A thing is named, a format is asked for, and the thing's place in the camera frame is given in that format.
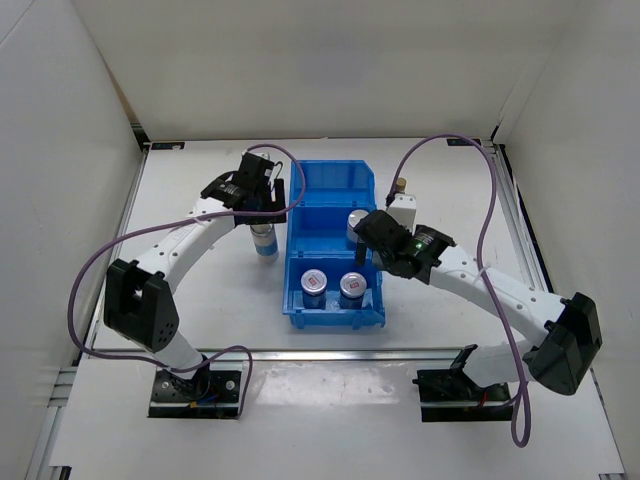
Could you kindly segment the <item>tall silver-capped shaker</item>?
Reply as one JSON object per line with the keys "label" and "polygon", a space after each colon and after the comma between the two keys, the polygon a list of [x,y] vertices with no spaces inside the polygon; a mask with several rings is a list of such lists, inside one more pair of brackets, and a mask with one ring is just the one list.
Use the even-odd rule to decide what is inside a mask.
{"label": "tall silver-capped shaker", "polygon": [[272,224],[251,225],[250,231],[258,259],[273,263],[279,257],[275,227]]}
{"label": "tall silver-capped shaker", "polygon": [[355,247],[359,241],[358,234],[355,232],[355,227],[363,220],[369,212],[363,209],[356,209],[350,212],[347,217],[346,227],[346,240],[349,247]]}

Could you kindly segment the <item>short spice jar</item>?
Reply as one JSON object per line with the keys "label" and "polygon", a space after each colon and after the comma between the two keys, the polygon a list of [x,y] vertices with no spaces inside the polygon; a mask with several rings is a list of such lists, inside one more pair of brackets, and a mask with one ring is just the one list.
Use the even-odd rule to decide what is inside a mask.
{"label": "short spice jar", "polygon": [[345,273],[340,279],[339,288],[339,304],[342,309],[359,310],[362,308],[367,281],[361,273]]}
{"label": "short spice jar", "polygon": [[303,306],[306,309],[323,309],[326,304],[328,279],[319,269],[309,269],[301,276]]}

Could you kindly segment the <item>small brown sauce bottle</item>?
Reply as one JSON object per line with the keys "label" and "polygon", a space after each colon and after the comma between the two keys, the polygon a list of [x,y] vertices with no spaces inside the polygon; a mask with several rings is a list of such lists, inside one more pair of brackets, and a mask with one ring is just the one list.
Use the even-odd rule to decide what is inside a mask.
{"label": "small brown sauce bottle", "polygon": [[407,185],[406,179],[403,177],[398,177],[394,182],[392,195],[396,196],[396,195],[404,194],[406,191],[406,185]]}

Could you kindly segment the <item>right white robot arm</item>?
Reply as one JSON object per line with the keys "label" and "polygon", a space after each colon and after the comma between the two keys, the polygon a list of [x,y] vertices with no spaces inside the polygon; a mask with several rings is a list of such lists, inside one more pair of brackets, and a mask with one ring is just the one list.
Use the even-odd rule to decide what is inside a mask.
{"label": "right white robot arm", "polygon": [[376,210],[354,228],[382,270],[453,293],[505,318],[515,346],[470,345],[451,366],[436,372],[434,387],[451,399],[474,400],[496,384],[535,381],[560,395],[576,393],[602,345],[595,302],[575,293],[567,299],[536,290],[492,268],[480,270],[448,235],[419,225],[409,231]]}

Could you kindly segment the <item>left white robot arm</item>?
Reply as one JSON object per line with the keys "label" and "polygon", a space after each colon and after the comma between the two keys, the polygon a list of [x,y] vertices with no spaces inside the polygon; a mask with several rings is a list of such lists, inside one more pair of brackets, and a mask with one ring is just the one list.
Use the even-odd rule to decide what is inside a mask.
{"label": "left white robot arm", "polygon": [[278,258],[275,226],[286,221],[284,180],[272,176],[267,154],[244,153],[239,167],[216,177],[187,218],[150,250],[131,261],[115,260],[106,274],[104,324],[165,365],[173,386],[188,400],[206,395],[209,369],[179,332],[173,295],[205,252],[239,225],[250,228],[261,261]]}

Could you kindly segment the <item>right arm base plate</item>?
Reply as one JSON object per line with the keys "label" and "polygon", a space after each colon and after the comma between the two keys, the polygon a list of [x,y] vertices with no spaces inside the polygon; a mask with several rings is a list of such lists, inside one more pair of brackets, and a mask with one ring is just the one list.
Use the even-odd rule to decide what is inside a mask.
{"label": "right arm base plate", "polygon": [[418,389],[424,423],[509,422],[514,400],[506,383],[479,387],[450,370],[418,370],[412,383]]}

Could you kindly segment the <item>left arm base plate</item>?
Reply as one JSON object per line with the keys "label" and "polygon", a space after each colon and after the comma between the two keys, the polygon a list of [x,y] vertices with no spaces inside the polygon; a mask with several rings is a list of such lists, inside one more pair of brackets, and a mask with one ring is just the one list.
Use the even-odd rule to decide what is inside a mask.
{"label": "left arm base plate", "polygon": [[152,419],[237,419],[242,411],[240,367],[199,370],[190,380],[157,370],[147,416]]}

